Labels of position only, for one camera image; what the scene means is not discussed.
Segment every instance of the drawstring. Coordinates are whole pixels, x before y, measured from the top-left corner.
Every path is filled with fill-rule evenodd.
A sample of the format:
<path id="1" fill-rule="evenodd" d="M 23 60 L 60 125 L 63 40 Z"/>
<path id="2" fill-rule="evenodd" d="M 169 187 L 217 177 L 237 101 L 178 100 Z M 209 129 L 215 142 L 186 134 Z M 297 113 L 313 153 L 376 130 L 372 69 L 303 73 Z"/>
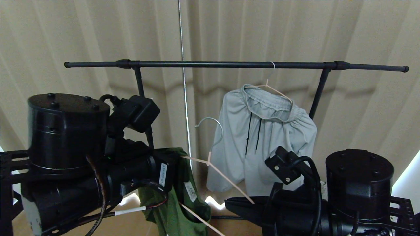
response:
<path id="1" fill-rule="evenodd" d="M 257 147 L 258 147 L 258 140 L 260 139 L 261 121 L 262 121 L 262 119 L 260 118 L 260 124 L 259 124 L 259 126 L 258 126 L 257 145 L 255 145 L 255 151 L 257 151 Z"/>
<path id="2" fill-rule="evenodd" d="M 247 137 L 247 147 L 246 147 L 246 149 L 245 149 L 245 156 L 246 156 L 246 155 L 247 155 L 247 153 L 248 153 L 248 141 L 249 141 L 249 130 L 251 129 L 251 118 L 252 118 L 252 113 L 251 113 L 251 115 L 250 115 L 250 117 L 249 117 L 248 137 Z"/>

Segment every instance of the bolt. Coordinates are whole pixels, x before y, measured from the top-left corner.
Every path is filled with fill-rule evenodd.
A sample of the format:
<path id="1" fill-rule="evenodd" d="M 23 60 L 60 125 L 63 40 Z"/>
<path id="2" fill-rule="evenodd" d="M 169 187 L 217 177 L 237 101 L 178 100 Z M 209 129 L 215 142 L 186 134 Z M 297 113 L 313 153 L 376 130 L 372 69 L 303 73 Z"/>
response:
<path id="1" fill-rule="evenodd" d="M 94 105 L 92 106 L 92 109 L 93 109 L 93 110 L 99 110 L 99 105 L 98 105 L 98 104 L 94 104 Z"/>
<path id="2" fill-rule="evenodd" d="M 58 102 L 51 102 L 50 107 L 53 109 L 57 109 L 60 107 L 60 104 Z"/>
<path id="3" fill-rule="evenodd" d="M 55 98 L 55 93 L 47 93 L 48 98 Z"/>

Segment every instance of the brown floor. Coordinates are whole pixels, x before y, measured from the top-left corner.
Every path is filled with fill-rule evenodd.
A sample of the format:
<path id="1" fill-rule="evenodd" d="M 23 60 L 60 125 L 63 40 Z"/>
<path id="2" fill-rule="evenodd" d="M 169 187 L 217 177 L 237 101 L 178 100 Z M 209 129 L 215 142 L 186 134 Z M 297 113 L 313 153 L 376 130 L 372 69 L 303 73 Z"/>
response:
<path id="1" fill-rule="evenodd" d="M 124 206 L 116 207 L 116 210 L 124 210 L 132 207 L 138 207 L 139 202 L 132 198 Z M 213 215 L 233 215 L 227 210 L 219 211 L 212 209 Z M 261 228 L 246 220 L 211 220 L 213 225 L 220 232 L 226 236 L 261 236 Z M 83 236 L 85 235 L 93 222 L 84 226 L 78 227 L 66 234 L 65 236 Z M 218 234 L 211 229 L 210 236 L 218 236 Z M 18 215 L 13 221 L 13 231 L 15 236 L 32 236 L 31 229 L 26 222 L 24 212 Z M 158 236 L 157 227 L 151 222 L 147 222 L 142 212 L 133 212 L 125 215 L 119 215 L 111 218 L 106 218 L 102 221 L 99 228 L 95 231 L 93 236 Z"/>

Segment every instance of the green tank top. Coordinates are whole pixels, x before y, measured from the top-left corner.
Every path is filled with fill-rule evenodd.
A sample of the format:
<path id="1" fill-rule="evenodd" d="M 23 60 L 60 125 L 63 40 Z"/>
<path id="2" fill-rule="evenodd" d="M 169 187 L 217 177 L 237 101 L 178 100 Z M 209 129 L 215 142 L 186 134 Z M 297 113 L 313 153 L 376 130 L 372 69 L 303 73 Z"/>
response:
<path id="1" fill-rule="evenodd" d="M 182 148 L 157 149 L 159 152 L 176 152 L 180 156 L 188 156 Z M 174 175 L 168 202 L 157 208 L 144 211 L 147 221 L 156 223 L 160 236 L 207 236 L 207 226 L 186 211 L 179 202 L 191 209 L 202 219 L 209 222 L 210 206 L 196 194 L 194 179 L 189 160 L 180 158 Z M 149 187 L 139 188 L 141 205 L 146 206 L 163 200 L 161 194 Z"/>

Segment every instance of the clothing tag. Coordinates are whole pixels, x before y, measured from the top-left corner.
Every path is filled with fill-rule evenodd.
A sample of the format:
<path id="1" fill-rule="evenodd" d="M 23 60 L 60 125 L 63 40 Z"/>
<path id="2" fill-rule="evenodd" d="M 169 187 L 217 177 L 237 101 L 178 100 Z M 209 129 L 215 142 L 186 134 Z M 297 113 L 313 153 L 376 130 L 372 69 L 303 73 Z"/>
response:
<path id="1" fill-rule="evenodd" d="M 168 165 L 165 163 L 162 163 L 160 166 L 160 177 L 159 177 L 159 184 L 165 187 L 166 182 L 166 169 L 168 168 Z"/>
<path id="2" fill-rule="evenodd" d="M 197 194 L 195 194 L 194 187 L 190 181 L 184 182 L 186 192 L 188 193 L 189 199 L 191 202 L 194 202 L 197 199 Z"/>

